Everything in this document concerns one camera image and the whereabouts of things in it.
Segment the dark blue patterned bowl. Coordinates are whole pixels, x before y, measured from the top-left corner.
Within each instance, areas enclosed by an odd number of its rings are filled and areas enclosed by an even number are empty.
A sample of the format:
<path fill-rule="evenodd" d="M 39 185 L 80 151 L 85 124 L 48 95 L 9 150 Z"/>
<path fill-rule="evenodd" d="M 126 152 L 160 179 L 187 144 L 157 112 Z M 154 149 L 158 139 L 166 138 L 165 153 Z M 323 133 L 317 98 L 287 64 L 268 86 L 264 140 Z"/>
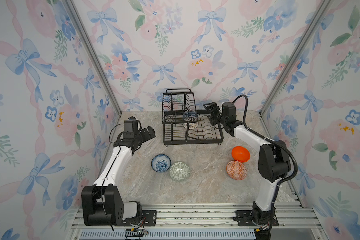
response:
<path fill-rule="evenodd" d="M 196 121 L 198 119 L 198 113 L 196 110 L 186 110 L 183 113 L 183 119 L 187 122 Z"/>

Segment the blue floral bowl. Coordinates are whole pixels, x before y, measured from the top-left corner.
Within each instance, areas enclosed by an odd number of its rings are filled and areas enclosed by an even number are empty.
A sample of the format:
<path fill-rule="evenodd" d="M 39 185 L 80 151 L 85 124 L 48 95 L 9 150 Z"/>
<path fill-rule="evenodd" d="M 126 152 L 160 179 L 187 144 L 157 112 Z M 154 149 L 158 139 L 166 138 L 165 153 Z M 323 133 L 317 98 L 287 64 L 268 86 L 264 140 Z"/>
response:
<path fill-rule="evenodd" d="M 151 161 L 151 167 L 157 173 L 166 172 L 170 169 L 171 165 L 170 157 L 165 154 L 156 155 Z"/>

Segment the black wire dish rack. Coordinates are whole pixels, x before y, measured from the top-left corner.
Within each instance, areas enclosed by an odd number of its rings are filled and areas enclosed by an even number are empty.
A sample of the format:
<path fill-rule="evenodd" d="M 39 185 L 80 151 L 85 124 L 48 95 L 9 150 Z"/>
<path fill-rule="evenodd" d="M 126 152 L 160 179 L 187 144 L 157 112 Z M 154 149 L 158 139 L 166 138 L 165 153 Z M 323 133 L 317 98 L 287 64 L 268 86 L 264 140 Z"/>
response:
<path fill-rule="evenodd" d="M 183 113 L 196 110 L 199 125 L 194 130 L 184 128 Z M 219 125 L 212 126 L 206 110 L 198 110 L 191 89 L 167 89 L 162 97 L 163 143 L 169 145 L 218 144 L 224 136 Z"/>

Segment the green patterned bowl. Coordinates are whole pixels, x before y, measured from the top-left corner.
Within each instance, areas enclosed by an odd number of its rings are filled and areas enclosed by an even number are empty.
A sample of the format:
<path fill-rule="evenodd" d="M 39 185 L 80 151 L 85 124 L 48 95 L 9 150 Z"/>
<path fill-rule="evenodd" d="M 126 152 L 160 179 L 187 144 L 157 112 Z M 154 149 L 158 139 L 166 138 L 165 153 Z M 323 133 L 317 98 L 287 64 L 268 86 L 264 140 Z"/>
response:
<path fill-rule="evenodd" d="M 190 167 L 184 162 L 176 162 L 170 167 L 170 177 L 176 182 L 182 182 L 190 177 Z"/>

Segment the brown white patterned bowl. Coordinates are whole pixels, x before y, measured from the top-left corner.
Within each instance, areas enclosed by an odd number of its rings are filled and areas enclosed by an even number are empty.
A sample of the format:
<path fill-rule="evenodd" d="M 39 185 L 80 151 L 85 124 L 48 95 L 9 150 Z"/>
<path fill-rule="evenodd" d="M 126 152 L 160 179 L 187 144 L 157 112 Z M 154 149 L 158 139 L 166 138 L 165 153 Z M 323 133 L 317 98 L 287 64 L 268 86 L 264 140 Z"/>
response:
<path fill-rule="evenodd" d="M 199 123 L 198 121 L 196 122 L 187 122 L 187 123 L 184 123 L 184 128 L 185 129 L 188 129 L 188 130 L 194 130 L 198 127 Z"/>

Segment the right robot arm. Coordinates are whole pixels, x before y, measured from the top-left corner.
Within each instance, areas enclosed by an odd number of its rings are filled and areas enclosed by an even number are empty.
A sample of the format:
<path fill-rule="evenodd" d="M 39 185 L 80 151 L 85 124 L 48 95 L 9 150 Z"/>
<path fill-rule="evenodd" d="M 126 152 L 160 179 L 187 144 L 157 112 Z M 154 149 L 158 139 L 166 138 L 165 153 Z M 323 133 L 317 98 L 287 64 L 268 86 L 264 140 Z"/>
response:
<path fill-rule="evenodd" d="M 244 141 L 258 152 L 258 171 L 263 178 L 259 194 L 253 203 L 251 214 L 248 217 L 235 217 L 234 220 L 252 222 L 261 230 L 271 229 L 280 187 L 296 175 L 296 170 L 288 175 L 292 168 L 297 167 L 294 156 L 282 141 L 269 139 L 247 125 L 247 108 L 241 121 L 237 119 L 236 106 L 232 102 L 225 102 L 221 107 L 215 102 L 207 103 L 204 108 L 213 126 L 220 124 L 232 137 Z"/>

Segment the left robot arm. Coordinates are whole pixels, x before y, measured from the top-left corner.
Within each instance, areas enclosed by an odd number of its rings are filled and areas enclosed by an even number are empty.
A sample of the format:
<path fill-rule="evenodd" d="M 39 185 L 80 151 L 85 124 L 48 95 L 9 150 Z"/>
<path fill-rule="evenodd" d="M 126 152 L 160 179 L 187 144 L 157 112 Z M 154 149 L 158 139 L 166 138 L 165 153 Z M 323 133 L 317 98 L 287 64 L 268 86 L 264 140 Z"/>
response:
<path fill-rule="evenodd" d="M 141 203 L 123 201 L 118 185 L 134 153 L 156 134 L 151 126 L 142 128 L 134 117 L 125 120 L 122 126 L 124 130 L 113 142 L 113 151 L 103 172 L 81 192 L 86 226 L 139 227 L 144 224 Z"/>

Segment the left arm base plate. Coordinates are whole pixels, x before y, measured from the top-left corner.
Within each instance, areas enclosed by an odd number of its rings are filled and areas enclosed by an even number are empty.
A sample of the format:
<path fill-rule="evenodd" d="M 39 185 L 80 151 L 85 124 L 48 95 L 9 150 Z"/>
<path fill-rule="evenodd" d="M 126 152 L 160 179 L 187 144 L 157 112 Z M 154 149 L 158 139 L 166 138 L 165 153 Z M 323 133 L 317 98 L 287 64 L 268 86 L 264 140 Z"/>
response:
<path fill-rule="evenodd" d="M 155 227 L 157 222 L 156 210 L 143 210 L 141 214 L 138 214 L 135 218 L 128 218 L 122 220 L 118 227 Z"/>

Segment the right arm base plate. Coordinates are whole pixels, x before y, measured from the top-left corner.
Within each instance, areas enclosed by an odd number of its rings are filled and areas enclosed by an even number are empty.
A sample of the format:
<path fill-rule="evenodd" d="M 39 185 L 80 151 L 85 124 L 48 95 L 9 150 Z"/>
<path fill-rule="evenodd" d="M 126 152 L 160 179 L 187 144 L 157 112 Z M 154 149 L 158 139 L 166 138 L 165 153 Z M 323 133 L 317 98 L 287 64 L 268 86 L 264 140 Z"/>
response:
<path fill-rule="evenodd" d="M 272 223 L 273 227 L 279 226 L 275 213 L 271 211 L 237 210 L 235 214 L 236 216 L 233 217 L 233 220 L 237 221 L 240 227 L 266 227 L 269 223 Z"/>

